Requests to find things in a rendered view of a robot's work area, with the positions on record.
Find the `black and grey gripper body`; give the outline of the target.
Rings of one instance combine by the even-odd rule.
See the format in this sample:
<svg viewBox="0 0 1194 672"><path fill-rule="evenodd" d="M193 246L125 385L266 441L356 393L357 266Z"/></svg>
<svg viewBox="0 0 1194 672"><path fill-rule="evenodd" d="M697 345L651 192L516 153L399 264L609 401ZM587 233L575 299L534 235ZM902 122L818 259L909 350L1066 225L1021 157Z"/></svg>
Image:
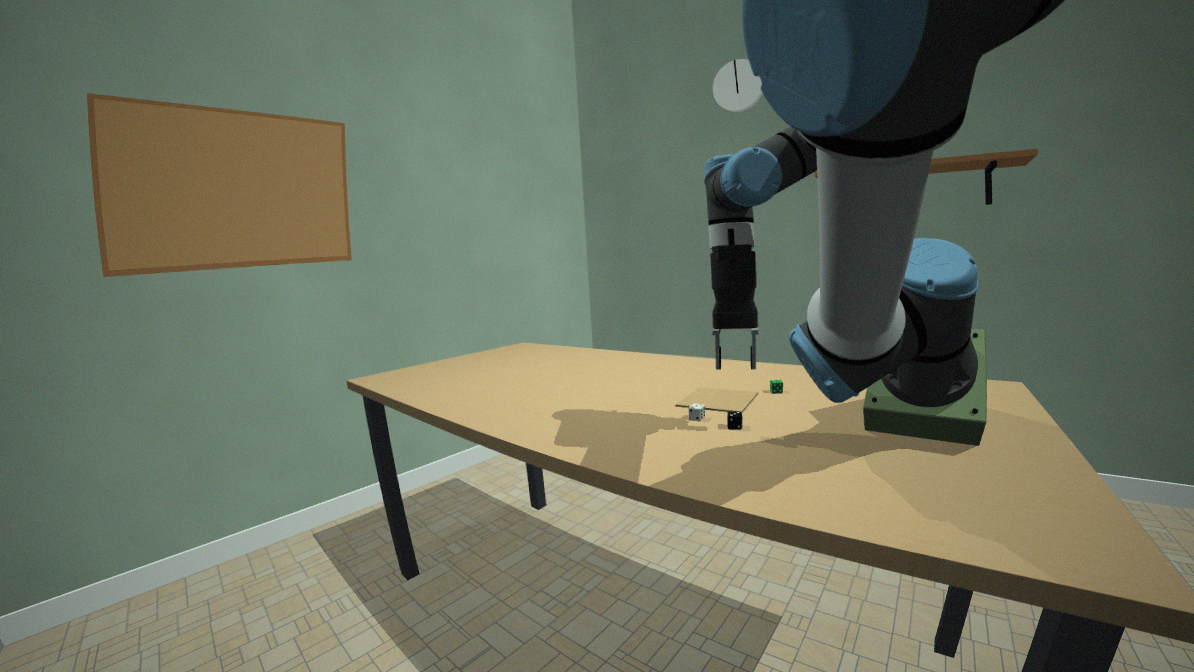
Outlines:
<svg viewBox="0 0 1194 672"><path fill-rule="evenodd" d="M713 252L710 253L712 289L716 300L713 309L713 328L757 328L758 312L753 303L757 286L756 258L755 251L751 251L755 246L753 223L709 226L709 241Z"/></svg>

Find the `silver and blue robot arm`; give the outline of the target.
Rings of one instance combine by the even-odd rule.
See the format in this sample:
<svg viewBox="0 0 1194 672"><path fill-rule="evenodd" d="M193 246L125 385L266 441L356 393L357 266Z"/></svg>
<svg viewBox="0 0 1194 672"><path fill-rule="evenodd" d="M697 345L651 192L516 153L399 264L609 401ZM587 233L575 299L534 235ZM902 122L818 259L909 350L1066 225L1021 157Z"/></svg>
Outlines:
<svg viewBox="0 0 1194 672"><path fill-rule="evenodd" d="M981 55L1064 1L741 1L753 76L790 127L704 164L708 223L753 223L817 171L820 288L789 340L832 402L881 378L921 407L974 386L975 260L913 239L933 152L962 125Z"/></svg>

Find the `tan square mat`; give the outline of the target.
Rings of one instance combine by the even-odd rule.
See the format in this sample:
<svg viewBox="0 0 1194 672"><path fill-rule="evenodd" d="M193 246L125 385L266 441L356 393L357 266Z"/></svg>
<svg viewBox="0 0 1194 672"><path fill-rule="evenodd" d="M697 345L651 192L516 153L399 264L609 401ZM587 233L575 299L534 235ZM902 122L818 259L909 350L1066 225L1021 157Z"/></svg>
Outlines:
<svg viewBox="0 0 1194 672"><path fill-rule="evenodd" d="M695 392L675 403L689 408L693 403L703 403L704 409L724 412L743 412L752 402L758 392L739 392L698 387Z"/></svg>

